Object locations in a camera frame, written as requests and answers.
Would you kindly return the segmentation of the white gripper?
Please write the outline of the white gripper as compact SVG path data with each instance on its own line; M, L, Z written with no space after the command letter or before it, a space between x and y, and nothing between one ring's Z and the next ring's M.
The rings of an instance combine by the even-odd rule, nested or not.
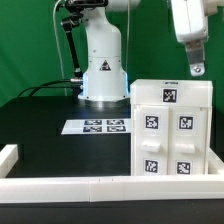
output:
M205 73L204 43L208 37L208 17L224 7L224 0L171 0L177 41L185 50L193 77Z

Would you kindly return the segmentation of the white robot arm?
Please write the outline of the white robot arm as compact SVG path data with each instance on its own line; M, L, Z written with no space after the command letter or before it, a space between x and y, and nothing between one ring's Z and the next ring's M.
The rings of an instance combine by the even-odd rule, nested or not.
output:
M204 42L208 17L224 7L224 0L170 0L177 41L185 46L190 73L205 73ZM83 24L87 34L88 68L81 75L79 99L88 102L117 102L129 98L127 73L121 62L121 33L106 18L108 12L130 11L141 0L65 0L69 12L66 32Z

